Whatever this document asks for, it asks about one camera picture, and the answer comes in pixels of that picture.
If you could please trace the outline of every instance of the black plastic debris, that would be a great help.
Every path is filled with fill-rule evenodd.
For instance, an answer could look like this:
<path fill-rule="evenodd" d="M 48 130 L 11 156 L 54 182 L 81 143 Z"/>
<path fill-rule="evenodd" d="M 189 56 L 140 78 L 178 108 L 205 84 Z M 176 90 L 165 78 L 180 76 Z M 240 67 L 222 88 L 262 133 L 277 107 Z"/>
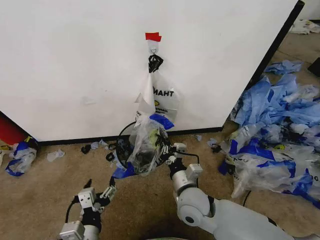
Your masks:
<path fill-rule="evenodd" d="M 113 159 L 115 159 L 114 153 L 113 153 L 113 152 L 108 153 L 108 154 L 105 156 L 105 159 L 106 159 L 108 162 L 111 162 Z"/>
<path fill-rule="evenodd" d="M 154 73 L 157 71 L 163 62 L 164 60 L 158 55 L 151 55 L 149 57 L 149 73 Z"/>
<path fill-rule="evenodd" d="M 83 154 L 87 154 L 87 153 L 90 151 L 90 149 L 91 149 L 91 145 L 90 145 L 90 144 L 87 144 L 87 145 L 85 145 L 85 146 L 83 146 L 83 147 L 81 148 L 81 152 L 82 152 Z"/>

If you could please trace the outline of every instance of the white partition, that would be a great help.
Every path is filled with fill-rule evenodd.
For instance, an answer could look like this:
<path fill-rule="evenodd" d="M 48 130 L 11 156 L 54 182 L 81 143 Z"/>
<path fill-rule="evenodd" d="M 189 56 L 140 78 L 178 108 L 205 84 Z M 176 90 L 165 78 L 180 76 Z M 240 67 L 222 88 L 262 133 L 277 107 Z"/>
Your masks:
<path fill-rule="evenodd" d="M 183 94 L 175 128 L 221 127 L 296 0 L 1 0 L 0 110 L 39 141 L 115 136 L 148 75 Z"/>

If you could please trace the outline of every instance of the black cable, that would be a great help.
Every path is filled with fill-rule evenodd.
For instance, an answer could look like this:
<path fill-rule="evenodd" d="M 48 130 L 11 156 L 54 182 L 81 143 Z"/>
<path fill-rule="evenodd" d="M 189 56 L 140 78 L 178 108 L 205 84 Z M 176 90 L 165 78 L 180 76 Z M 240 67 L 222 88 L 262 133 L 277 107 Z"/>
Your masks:
<path fill-rule="evenodd" d="M 200 164 L 199 156 L 198 156 L 197 154 L 185 153 L 185 152 L 181 152 L 181 151 L 177 151 L 177 153 L 178 153 L 178 154 L 181 154 L 181 155 L 196 157 L 197 163 Z"/>
<path fill-rule="evenodd" d="M 133 121 L 132 123 L 128 124 L 127 126 L 124 127 L 124 129 L 122 129 L 122 131 L 120 132 L 119 136 L 121 136 L 121 134 L 131 125 L 135 124 L 137 121 Z"/>
<path fill-rule="evenodd" d="M 69 219 L 69 213 L 70 213 L 70 209 L 72 207 L 73 204 L 75 204 L 76 202 L 74 200 L 72 200 L 72 202 L 70 203 L 70 205 L 68 206 L 68 209 L 66 210 L 66 214 L 65 214 L 65 223 L 68 222 Z"/>
<path fill-rule="evenodd" d="M 196 162 L 198 164 L 200 164 L 200 159 L 199 159 L 199 156 L 197 154 L 185 153 L 185 152 L 181 152 L 181 151 L 177 151 L 177 153 L 181 154 L 181 155 L 196 157 Z M 196 187 L 199 188 L 198 178 L 196 178 Z"/>
<path fill-rule="evenodd" d="M 248 191 L 248 193 L 246 194 L 246 196 L 245 196 L 245 199 L 244 199 L 244 201 L 243 201 L 242 206 L 244 206 L 244 207 L 246 206 L 246 202 L 247 202 L 247 199 L 248 199 L 248 197 L 249 197 L 250 193 L 251 193 L 251 190 L 250 190 L 250 191 Z"/>

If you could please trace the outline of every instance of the plastic bag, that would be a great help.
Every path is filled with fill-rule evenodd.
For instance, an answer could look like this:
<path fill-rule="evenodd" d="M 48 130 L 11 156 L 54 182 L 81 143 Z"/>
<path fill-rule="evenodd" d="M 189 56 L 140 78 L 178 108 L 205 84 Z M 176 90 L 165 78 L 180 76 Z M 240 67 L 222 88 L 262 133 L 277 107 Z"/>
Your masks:
<path fill-rule="evenodd" d="M 260 137 L 267 143 L 278 144 L 282 142 L 283 134 L 281 132 L 281 126 L 271 124 L 265 126 L 260 130 Z"/>
<path fill-rule="evenodd" d="M 234 166 L 233 198 L 246 190 L 268 189 L 302 196 L 320 208 L 320 155 L 312 146 L 279 144 L 263 149 L 252 138 L 237 154 L 228 153 L 225 162 Z"/>
<path fill-rule="evenodd" d="M 298 87 L 298 90 L 288 96 L 285 96 L 283 100 L 287 103 L 292 103 L 297 99 L 305 99 L 312 101 L 315 96 L 319 94 L 319 89 L 311 84 L 302 85 Z"/>
<path fill-rule="evenodd" d="M 272 65 L 267 66 L 264 72 L 273 72 L 274 74 L 289 74 L 299 72 L 302 67 L 301 61 L 283 60 L 282 62 L 273 62 Z"/>
<path fill-rule="evenodd" d="M 62 151 L 61 149 L 58 149 L 57 151 L 48 153 L 46 155 L 46 159 L 52 163 L 54 160 L 58 158 L 62 158 L 64 155 L 65 155 L 65 152 Z"/>
<path fill-rule="evenodd" d="M 229 141 L 234 141 L 233 148 L 230 149 L 232 154 L 236 154 L 239 150 L 250 140 L 265 124 L 263 122 L 258 122 L 256 124 L 248 124 L 246 126 L 240 127 L 238 130 L 231 133 Z"/>
<path fill-rule="evenodd" d="M 151 79 L 155 112 L 174 122 L 180 104 L 177 90 L 158 71 L 151 74 Z"/>
<path fill-rule="evenodd" d="M 181 97 L 177 90 L 159 74 L 159 71 L 150 73 L 136 102 L 140 103 L 136 116 L 152 115 L 157 113 L 175 121 Z"/>
<path fill-rule="evenodd" d="M 133 165 L 136 174 L 148 175 L 162 164 L 159 157 L 168 135 L 163 125 L 149 116 L 142 115 L 139 118 L 129 137 L 134 149 L 127 161 Z"/>
<path fill-rule="evenodd" d="M 29 170 L 31 163 L 36 158 L 37 150 L 29 147 L 24 141 L 13 148 L 14 152 L 9 155 L 13 160 L 8 163 L 5 171 L 12 176 L 19 177 Z"/>

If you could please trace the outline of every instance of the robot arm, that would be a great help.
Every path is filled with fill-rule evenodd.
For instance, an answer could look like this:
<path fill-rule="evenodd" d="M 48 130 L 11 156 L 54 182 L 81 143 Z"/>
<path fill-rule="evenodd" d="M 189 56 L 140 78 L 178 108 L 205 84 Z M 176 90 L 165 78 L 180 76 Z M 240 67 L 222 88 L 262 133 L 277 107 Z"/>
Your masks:
<path fill-rule="evenodd" d="M 110 182 L 110 186 L 104 192 L 95 193 L 95 189 L 91 187 L 91 180 L 89 180 L 78 195 L 74 196 L 68 208 L 60 237 L 63 240 L 98 240 L 102 227 L 101 214 L 114 198 L 116 191 L 116 186 Z M 74 203 L 81 205 L 82 220 L 68 222 L 69 210 Z"/>
<path fill-rule="evenodd" d="M 173 181 L 177 214 L 185 224 L 199 227 L 217 240 L 294 240 L 270 218 L 232 201 L 206 195 L 197 188 L 197 178 L 203 171 L 201 166 L 183 165 L 184 144 L 175 143 L 173 149 L 174 154 L 166 164 Z"/>

